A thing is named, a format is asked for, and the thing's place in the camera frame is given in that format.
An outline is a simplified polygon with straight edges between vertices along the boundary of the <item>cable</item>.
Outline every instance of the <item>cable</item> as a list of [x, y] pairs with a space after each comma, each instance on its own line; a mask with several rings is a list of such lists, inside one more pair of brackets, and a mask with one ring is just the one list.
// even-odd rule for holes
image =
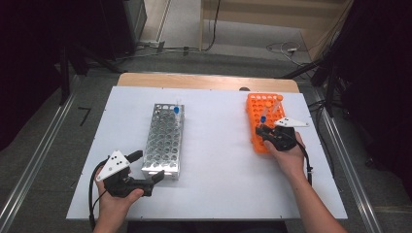
[[162, 54], [171, 53], [171, 52], [181, 52], [181, 51], [179, 51], [179, 50], [166, 50], [166, 51], [157, 52], [157, 53], [133, 55], [132, 57], [146, 57], [146, 56], [162, 55]]
[[89, 216], [88, 216], [88, 221], [90, 222], [91, 230], [94, 230], [94, 227], [96, 226], [96, 220], [94, 219], [94, 205], [91, 203], [93, 202], [93, 183], [94, 183], [94, 177], [96, 176], [97, 170], [103, 165], [105, 165], [107, 162], [107, 159], [104, 161], [101, 161], [93, 170], [91, 173], [90, 177], [90, 183], [88, 184], [88, 211], [89, 211]]
[[[212, 9], [212, 1], [209, 1], [209, 9]], [[210, 20], [210, 18], [212, 18], [212, 11], [209, 11], [209, 16], [208, 16], [208, 18], [209, 18], [209, 20], [208, 20], [208, 41], [211, 41], [210, 40], [210, 22], [211, 22], [211, 20]]]
[[308, 183], [310, 185], [312, 185], [312, 169], [313, 169], [313, 167], [310, 166], [309, 154], [306, 151], [305, 147], [303, 145], [301, 145], [297, 140], [296, 140], [296, 143], [299, 145], [300, 150], [302, 150], [302, 152], [303, 152], [303, 156], [305, 156], [305, 158], [306, 158], [306, 173], [308, 175]]
[[284, 44], [281, 45], [281, 53], [282, 53], [282, 55], [283, 55], [285, 58], [287, 58], [289, 61], [293, 62], [294, 64], [296, 64], [296, 65], [298, 65], [298, 66], [303, 66], [302, 64], [294, 61], [294, 60], [291, 58], [291, 56], [294, 54], [294, 52], [292, 53], [291, 56], [288, 56], [287, 54], [285, 54], [285, 52], [284, 52], [284, 50], [283, 50], [283, 45], [284, 45]]
[[[143, 48], [143, 50], [144, 49], [147, 49], [147, 48], [150, 48], [150, 49], [158, 49], [158, 47], [154, 47], [154, 46], [150, 46], [150, 45], [148, 45], [148, 46], [145, 46], [144, 48]], [[193, 50], [193, 51], [199, 51], [199, 49], [198, 48], [193, 48], [193, 47], [164, 47], [164, 48], [162, 48], [163, 50]]]
[[209, 47], [206, 50], [202, 51], [208, 51], [212, 48], [212, 46], [215, 44], [216, 40], [216, 24], [218, 23], [218, 15], [219, 15], [219, 9], [221, 7], [221, 0], [218, 2], [218, 8], [216, 9], [216, 14], [215, 14], [215, 23], [213, 24], [213, 38], [212, 38], [212, 43], [209, 45]]
[[322, 105], [322, 104], [324, 104], [324, 102], [325, 102], [325, 100], [317, 101], [317, 102], [315, 102], [315, 103], [309, 104], [309, 105], [308, 105], [308, 108], [311, 108], [311, 107], [313, 107], [313, 106], [315, 106], [315, 105]]
[[301, 47], [300, 43], [294, 42], [294, 41], [273, 43], [273, 44], [267, 45], [267, 46], [266, 46], [266, 49], [267, 49], [268, 51], [270, 51], [270, 52], [273, 52], [273, 53], [280, 53], [279, 51], [274, 51], [274, 50], [272, 50], [272, 46], [276, 46], [276, 45], [288, 45], [288, 44], [290, 44], [290, 43], [296, 44], [296, 47], [291, 47], [291, 49], [295, 49], [295, 51], [307, 51], [307, 50], [299, 50], [299, 48]]
[[[307, 76], [307, 77], [309, 78], [309, 80], [310, 80], [310, 79], [312, 79], [313, 74], [312, 74], [312, 76], [311, 76], [311, 75], [308, 74], [308, 72], [309, 72], [309, 71], [305, 71], [304, 73], [306, 74], [306, 76]], [[299, 76], [300, 76], [301, 79], [306, 80], [306, 78], [303, 78], [303, 77], [302, 77], [302, 74], [300, 74]]]
[[97, 202], [100, 200], [100, 198], [101, 198], [106, 192], [107, 192], [107, 190], [104, 190], [104, 192], [96, 199], [96, 201], [95, 201], [94, 204], [93, 204], [93, 210], [94, 210], [94, 207], [96, 206]]

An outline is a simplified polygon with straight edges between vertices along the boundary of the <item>wooden edge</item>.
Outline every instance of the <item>wooden edge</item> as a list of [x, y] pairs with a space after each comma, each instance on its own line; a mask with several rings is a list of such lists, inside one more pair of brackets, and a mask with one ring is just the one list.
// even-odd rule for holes
[[120, 75], [119, 86], [145, 86], [190, 89], [239, 90], [299, 93], [293, 80], [246, 78], [231, 76], [205, 76], [163, 73], [124, 73]]

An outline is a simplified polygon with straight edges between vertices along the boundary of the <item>human hand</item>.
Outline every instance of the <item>human hand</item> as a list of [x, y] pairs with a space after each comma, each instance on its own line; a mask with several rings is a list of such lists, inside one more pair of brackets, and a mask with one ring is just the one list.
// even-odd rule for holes
[[[298, 132], [295, 132], [296, 140], [304, 146], [302, 138]], [[293, 177], [304, 178], [303, 172], [303, 152], [299, 145], [294, 148], [285, 151], [278, 151], [269, 141], [264, 141], [264, 145], [270, 151], [270, 153], [276, 158], [282, 172], [287, 176], [288, 179]]]
[[[99, 196], [106, 191], [104, 183], [96, 180], [101, 169], [97, 170], [94, 178]], [[124, 222], [130, 206], [143, 196], [143, 193], [142, 189], [134, 189], [124, 198], [113, 197], [109, 192], [104, 193], [99, 199], [99, 219], [93, 232], [116, 232]]]

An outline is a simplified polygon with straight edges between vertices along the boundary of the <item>silver test tube rack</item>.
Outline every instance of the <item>silver test tube rack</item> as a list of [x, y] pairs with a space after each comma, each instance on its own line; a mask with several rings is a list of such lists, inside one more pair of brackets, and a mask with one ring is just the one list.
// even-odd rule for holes
[[165, 179], [179, 179], [185, 106], [154, 104], [152, 123], [143, 156], [146, 178], [164, 170]]

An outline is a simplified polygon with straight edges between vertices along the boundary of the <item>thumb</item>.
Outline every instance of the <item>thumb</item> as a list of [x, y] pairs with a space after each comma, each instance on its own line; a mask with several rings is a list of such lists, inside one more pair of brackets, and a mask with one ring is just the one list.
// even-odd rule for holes
[[295, 137], [296, 137], [296, 140], [297, 140], [304, 148], [306, 148], [306, 146], [303, 144], [302, 137], [300, 137], [299, 132], [295, 132], [294, 135], [295, 135]]
[[132, 192], [130, 192], [126, 199], [129, 201], [130, 205], [133, 204], [135, 201], [137, 201], [140, 197], [143, 196], [144, 191], [142, 189], [134, 189]]
[[267, 147], [267, 149], [269, 150], [269, 152], [270, 152], [272, 155], [276, 156], [276, 154], [278, 153], [278, 150], [276, 150], [275, 146], [273, 146], [273, 144], [272, 144], [271, 142], [267, 141], [267, 140], [264, 141], [263, 143], [264, 143], [264, 145]]

